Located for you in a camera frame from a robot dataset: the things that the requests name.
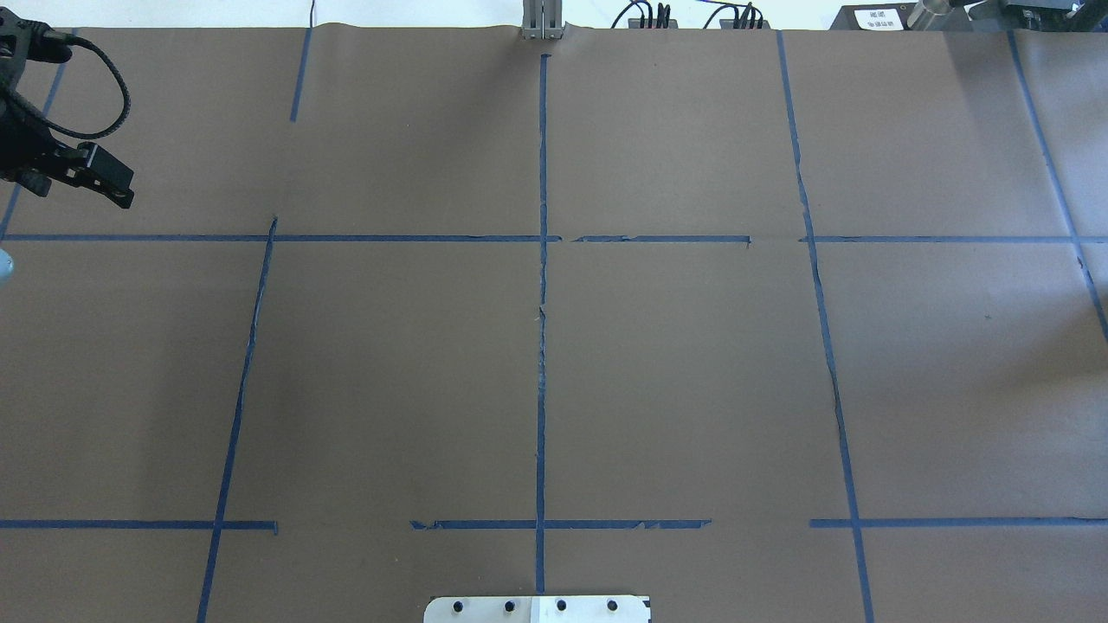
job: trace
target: horizontal blue tape strip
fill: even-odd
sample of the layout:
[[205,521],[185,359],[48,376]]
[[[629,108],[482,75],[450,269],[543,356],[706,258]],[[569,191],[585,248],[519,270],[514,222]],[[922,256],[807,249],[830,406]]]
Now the horizontal blue tape strip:
[[[970,244],[1073,244],[1069,236],[815,236],[817,243],[970,243]],[[1108,236],[1087,236],[1083,243],[1108,243]],[[800,238],[806,243],[808,238]]]
[[[410,522],[412,530],[534,530],[533,520],[447,520],[422,523]],[[699,530],[711,523],[710,519],[548,519],[545,530]]]
[[[212,530],[214,521],[140,521],[131,519],[0,519],[0,530]],[[276,521],[226,521],[224,530],[277,532]]]
[[[265,235],[252,234],[12,234],[8,241],[23,242],[179,242],[179,243],[264,243]],[[274,236],[283,243],[537,243],[541,236],[465,236],[404,234],[285,234]],[[547,236],[561,242],[561,236]]]
[[750,236],[582,236],[575,243],[738,243],[750,244]]
[[[1003,528],[1035,525],[1084,525],[1108,528],[1108,519],[1081,517],[938,517],[861,519],[862,528]],[[851,528],[849,519],[813,519],[812,528]]]

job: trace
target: white label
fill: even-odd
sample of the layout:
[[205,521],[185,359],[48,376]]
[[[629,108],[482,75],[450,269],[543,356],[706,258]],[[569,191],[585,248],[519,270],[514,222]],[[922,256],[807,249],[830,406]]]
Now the white label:
[[854,11],[854,18],[862,30],[904,30],[896,9],[861,9]]

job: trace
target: white wall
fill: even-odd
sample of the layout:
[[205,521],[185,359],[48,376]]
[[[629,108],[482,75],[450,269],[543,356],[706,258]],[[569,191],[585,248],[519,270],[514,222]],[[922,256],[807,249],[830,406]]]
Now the white wall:
[[[866,0],[847,0],[863,3]],[[307,25],[310,0],[0,0],[23,18],[54,27],[288,27]],[[843,0],[756,2],[773,28],[823,30]],[[715,6],[671,2],[683,28],[700,28]],[[624,0],[564,0],[565,20],[607,28]],[[720,17],[730,16],[730,11]],[[316,21],[355,25],[519,25],[521,0],[317,0]]]

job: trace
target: white bracket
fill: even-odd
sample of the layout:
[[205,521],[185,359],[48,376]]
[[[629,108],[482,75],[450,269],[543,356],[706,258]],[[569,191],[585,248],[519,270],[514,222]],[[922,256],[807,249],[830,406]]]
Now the white bracket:
[[523,0],[524,39],[562,39],[562,0]]
[[423,623],[650,623],[650,598],[439,598]]

